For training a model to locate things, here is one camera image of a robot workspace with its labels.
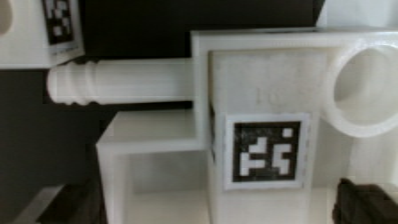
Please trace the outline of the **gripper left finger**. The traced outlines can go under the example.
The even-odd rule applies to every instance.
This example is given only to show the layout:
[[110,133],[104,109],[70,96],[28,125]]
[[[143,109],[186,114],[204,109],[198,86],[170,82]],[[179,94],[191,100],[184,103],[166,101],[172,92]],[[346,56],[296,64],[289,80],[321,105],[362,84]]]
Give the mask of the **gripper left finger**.
[[44,187],[10,224],[108,224],[99,182]]

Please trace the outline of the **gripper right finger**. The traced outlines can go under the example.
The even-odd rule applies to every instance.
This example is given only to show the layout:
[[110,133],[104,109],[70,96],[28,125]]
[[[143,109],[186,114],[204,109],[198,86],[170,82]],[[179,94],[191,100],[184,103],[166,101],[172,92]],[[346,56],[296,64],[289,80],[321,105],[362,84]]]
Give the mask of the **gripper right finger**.
[[339,180],[333,224],[398,224],[398,203],[374,184]]

